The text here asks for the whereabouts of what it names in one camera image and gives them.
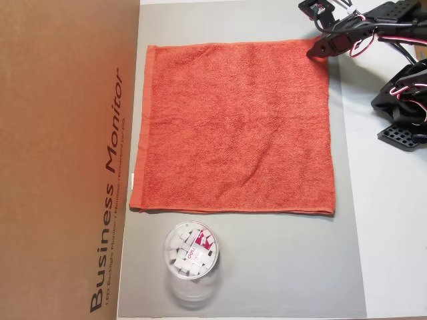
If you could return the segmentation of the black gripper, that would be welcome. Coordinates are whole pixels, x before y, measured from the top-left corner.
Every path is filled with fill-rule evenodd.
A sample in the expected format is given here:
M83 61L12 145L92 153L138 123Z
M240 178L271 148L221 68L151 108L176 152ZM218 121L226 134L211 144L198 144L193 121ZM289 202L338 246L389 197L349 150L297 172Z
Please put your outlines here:
M351 57L363 54L373 44L377 27L361 26L351 29L329 31L332 45L337 54L350 52ZM330 46L326 37L320 37L314 41L312 47L307 51L308 57L329 57Z

